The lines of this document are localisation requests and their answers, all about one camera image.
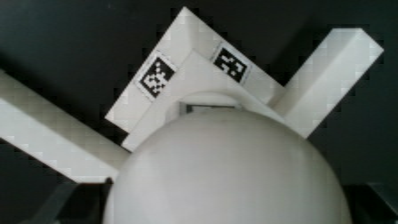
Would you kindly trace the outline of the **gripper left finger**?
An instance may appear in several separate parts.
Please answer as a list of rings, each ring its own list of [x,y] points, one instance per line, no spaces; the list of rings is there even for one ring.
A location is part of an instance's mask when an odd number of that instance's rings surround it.
[[[102,224],[114,181],[63,183],[34,213],[20,224]]]

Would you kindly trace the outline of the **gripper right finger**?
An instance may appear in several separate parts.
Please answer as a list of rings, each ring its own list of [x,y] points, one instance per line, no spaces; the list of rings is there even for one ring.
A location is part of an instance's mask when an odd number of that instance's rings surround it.
[[[354,224],[398,224],[398,193],[377,182],[343,186]]]

